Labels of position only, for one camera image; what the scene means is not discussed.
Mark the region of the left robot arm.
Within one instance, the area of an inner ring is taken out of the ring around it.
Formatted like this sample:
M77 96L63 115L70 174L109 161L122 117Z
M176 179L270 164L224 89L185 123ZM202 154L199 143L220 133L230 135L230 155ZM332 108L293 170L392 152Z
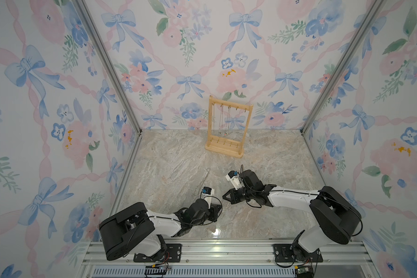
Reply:
M98 226L106 259L114 261L135 250L157 261L167 251L164 237L181 237L194 227L215 223L222 210L221 201L210 196L172 214L154 213L142 202L135 203Z

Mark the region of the wooden jewelry display stand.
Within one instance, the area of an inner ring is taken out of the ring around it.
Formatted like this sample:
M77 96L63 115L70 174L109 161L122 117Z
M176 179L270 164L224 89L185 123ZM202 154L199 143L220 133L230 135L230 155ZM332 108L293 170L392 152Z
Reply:
M211 96L205 150L242 158L253 108Z

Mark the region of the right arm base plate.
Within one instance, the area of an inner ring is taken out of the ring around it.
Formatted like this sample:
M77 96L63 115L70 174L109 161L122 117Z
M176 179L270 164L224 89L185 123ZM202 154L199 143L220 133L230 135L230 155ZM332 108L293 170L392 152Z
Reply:
M307 260L313 263L323 262L319 249L313 253L308 253L300 247L293 247L291 244L273 244L272 247L277 263L302 263L307 262Z

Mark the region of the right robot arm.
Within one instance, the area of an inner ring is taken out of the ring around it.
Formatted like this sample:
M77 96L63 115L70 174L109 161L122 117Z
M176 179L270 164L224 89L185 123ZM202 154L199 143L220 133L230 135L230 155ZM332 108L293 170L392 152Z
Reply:
M332 242L346 245L362 232L358 230L363 228L360 212L330 186L318 191L301 191L265 185L251 170L232 170L225 178L234 187L222 198L232 205L253 200L259 208L287 207L312 213L316 224L301 231L287 249L295 262L313 260L321 247Z

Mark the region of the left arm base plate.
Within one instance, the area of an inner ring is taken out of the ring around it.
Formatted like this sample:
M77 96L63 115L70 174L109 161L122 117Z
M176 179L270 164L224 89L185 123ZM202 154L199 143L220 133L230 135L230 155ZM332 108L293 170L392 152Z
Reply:
M165 244L151 256L144 253L135 253L133 261L136 263L180 262L182 247L182 244Z

